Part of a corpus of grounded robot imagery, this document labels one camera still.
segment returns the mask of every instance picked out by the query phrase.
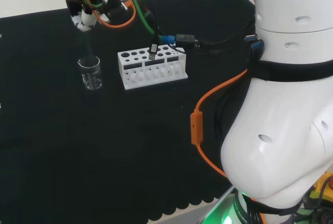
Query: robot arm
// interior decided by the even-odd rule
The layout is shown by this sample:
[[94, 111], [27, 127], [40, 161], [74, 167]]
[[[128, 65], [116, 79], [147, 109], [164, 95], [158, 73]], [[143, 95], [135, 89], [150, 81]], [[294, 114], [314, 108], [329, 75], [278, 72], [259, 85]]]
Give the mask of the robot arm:
[[127, 11], [121, 0], [90, 0], [90, 2], [93, 5], [102, 3], [102, 6], [93, 7], [85, 0], [66, 0], [74, 25], [83, 32], [93, 28], [97, 21], [93, 9], [96, 9], [105, 22], [109, 22], [112, 16]]
[[[332, 60], [332, 1], [255, 0], [256, 32], [265, 41], [261, 60]], [[332, 116], [333, 77], [296, 83], [253, 78], [221, 149], [229, 180], [269, 207], [295, 206], [333, 162]], [[269, 223], [286, 218], [266, 216]]]

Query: black strap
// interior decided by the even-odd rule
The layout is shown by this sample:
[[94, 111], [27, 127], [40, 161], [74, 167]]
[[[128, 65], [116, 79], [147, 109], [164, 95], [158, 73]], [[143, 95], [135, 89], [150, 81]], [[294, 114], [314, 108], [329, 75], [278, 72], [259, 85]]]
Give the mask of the black strap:
[[249, 204], [252, 208], [257, 213], [262, 213], [262, 214], [269, 214], [269, 215], [291, 215], [297, 212], [297, 210], [300, 208], [300, 206], [303, 203], [303, 200], [301, 200], [296, 206], [286, 208], [286, 209], [280, 209], [280, 208], [273, 208], [273, 207], [268, 207], [260, 202], [255, 202], [251, 198], [247, 197], [246, 195], [243, 195], [244, 200], [246, 204]]
[[236, 215], [238, 217], [238, 219], [240, 220], [240, 222], [242, 224], [248, 224], [248, 214], [245, 212], [245, 210], [243, 209], [239, 197], [238, 197], [238, 191], [236, 191], [235, 193], [235, 197], [234, 197], [234, 210], [236, 212]]
[[284, 64], [257, 61], [249, 64], [252, 77], [275, 82], [304, 82], [333, 76], [333, 60], [316, 64]]

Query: black table surface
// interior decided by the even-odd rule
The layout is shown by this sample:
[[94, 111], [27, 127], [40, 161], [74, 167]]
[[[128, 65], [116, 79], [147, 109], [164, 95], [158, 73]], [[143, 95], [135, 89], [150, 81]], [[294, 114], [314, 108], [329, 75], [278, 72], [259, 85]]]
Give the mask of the black table surface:
[[[247, 0], [153, 0], [168, 34], [218, 41], [254, 14]], [[139, 0], [142, 6], [147, 1]], [[229, 182], [190, 143], [189, 116], [208, 90], [246, 67], [244, 35], [225, 52], [190, 51], [188, 79], [125, 91], [117, 52], [148, 47], [137, 17], [123, 30], [91, 31], [103, 90], [85, 92], [77, 60], [84, 38], [67, 9], [0, 19], [0, 221], [146, 223], [202, 200]], [[222, 143], [207, 124], [208, 157]]]

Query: test tube rack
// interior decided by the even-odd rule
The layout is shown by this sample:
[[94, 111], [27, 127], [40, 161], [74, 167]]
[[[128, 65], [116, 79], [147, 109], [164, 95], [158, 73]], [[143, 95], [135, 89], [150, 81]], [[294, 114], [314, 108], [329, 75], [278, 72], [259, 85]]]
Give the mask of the test tube rack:
[[188, 78], [186, 54], [168, 45], [158, 47], [155, 60], [149, 60], [149, 48], [118, 53], [119, 72], [125, 90]]

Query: yellow base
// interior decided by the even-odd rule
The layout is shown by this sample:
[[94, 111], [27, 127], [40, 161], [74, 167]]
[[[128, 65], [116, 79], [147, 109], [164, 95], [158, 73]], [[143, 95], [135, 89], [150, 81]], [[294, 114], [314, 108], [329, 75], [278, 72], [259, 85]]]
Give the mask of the yellow base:
[[[325, 174], [323, 174], [320, 177], [320, 179], [315, 184], [314, 190], [310, 194], [310, 198], [312, 198], [312, 199], [319, 198], [323, 184], [324, 184], [325, 180], [330, 176], [333, 176], [333, 173], [327, 171]], [[325, 188], [323, 199], [333, 202], [333, 189], [329, 185], [327, 185]]]

